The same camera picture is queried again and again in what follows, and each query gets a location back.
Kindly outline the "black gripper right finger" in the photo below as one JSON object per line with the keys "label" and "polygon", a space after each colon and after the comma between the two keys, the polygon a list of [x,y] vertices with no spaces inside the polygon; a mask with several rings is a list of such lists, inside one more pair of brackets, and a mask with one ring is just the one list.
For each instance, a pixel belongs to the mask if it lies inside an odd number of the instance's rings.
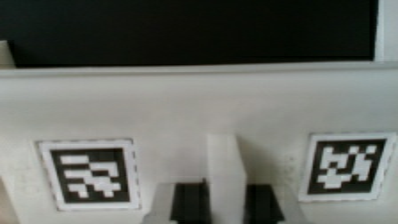
{"label": "black gripper right finger", "polygon": [[246,194],[244,224],[278,224],[285,214],[269,184],[249,185]]}

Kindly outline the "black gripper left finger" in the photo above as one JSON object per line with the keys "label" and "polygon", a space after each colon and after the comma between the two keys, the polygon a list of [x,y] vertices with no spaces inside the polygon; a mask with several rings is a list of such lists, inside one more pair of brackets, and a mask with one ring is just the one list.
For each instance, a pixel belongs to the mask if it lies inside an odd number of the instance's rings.
{"label": "black gripper left finger", "polygon": [[176,184],[171,220],[178,224],[212,224],[210,190],[205,182]]}

